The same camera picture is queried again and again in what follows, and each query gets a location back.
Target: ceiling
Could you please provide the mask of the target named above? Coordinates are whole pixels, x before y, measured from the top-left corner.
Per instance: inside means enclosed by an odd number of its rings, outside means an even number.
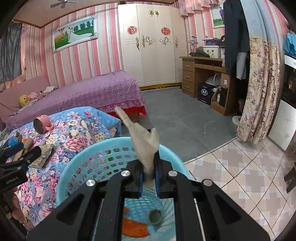
[[[50,8],[50,5],[59,3],[58,0],[29,0],[14,17],[15,21],[42,28],[62,16],[78,10],[96,6],[104,3],[118,2],[116,0],[70,0],[79,3],[67,3],[65,8],[57,6]],[[173,3],[174,0],[156,0],[155,2]]]

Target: bed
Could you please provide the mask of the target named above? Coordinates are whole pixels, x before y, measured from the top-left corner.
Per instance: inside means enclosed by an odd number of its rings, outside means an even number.
[[[109,138],[109,129],[121,135],[121,121],[92,107],[78,107],[50,116],[54,129],[39,135],[28,123],[19,129],[23,138],[31,137],[34,146],[53,144],[54,149],[43,169],[29,167],[28,181],[18,187],[17,196],[25,215],[25,227],[34,228],[55,209],[55,190],[67,163],[86,147]]]
[[[8,129],[13,130],[33,121],[39,115],[51,115],[80,106],[91,106],[113,116],[116,116],[116,106],[124,109],[127,114],[146,114],[137,82],[121,70],[58,88],[10,119],[2,119]]]

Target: floral bedspread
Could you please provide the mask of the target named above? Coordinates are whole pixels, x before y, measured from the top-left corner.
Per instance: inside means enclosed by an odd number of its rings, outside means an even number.
[[[92,107],[73,108],[49,117],[54,123],[54,129],[44,135],[37,134],[32,122],[10,134],[19,131],[23,139],[31,137],[34,140],[33,146],[54,144],[45,167],[29,167],[28,181],[20,185],[16,193],[25,215],[24,225],[28,229],[34,228],[55,209],[57,182],[67,163],[86,147],[110,139],[112,135],[105,125],[113,125],[115,128],[121,125],[119,119]]]

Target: picture frame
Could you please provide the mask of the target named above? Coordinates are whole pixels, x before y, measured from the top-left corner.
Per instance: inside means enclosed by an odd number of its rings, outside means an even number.
[[[223,13],[223,3],[225,1],[219,2],[217,5],[211,5],[211,18],[213,23],[213,28],[224,28],[224,13]]]
[[[97,15],[67,23],[52,31],[52,52],[98,38]]]

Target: white wardrobe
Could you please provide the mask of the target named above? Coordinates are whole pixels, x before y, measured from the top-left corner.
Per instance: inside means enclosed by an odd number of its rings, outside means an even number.
[[[184,19],[178,8],[148,4],[118,5],[124,70],[140,87],[182,82],[188,56]]]

